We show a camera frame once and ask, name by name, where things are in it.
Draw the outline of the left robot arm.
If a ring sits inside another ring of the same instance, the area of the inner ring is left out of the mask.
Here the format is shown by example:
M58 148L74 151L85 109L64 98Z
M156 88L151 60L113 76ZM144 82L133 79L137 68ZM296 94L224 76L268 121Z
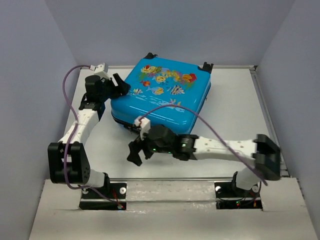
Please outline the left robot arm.
M118 73L111 78L96 74L85 78L85 93L78 111L72 111L75 121L58 142L50 143L47 148L52 183L68 185L71 189L93 188L101 198L110 194L110 178L107 173L91 168L85 144L104 114L105 102L127 95L130 87Z

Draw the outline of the blue kids suitcase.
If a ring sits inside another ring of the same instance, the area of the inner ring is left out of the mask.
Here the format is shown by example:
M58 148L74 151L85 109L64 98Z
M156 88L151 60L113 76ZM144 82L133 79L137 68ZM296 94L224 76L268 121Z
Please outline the blue kids suitcase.
M130 128L146 114L152 125L164 125L176 134L190 134L211 87L213 64L202 66L149 52L125 78L127 95L110 102L113 119Z

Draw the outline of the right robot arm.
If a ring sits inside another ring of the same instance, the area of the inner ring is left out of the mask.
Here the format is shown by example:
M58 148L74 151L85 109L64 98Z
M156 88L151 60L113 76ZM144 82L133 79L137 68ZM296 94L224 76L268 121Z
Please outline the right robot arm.
M168 127L158 124L141 126L139 136L128 145L127 161L141 166L153 154L169 154L180 161L224 160L240 162L244 169L232 176L230 190L242 196L258 183L281 179L281 149L267 135L257 134L249 140L217 140L196 134L176 134Z

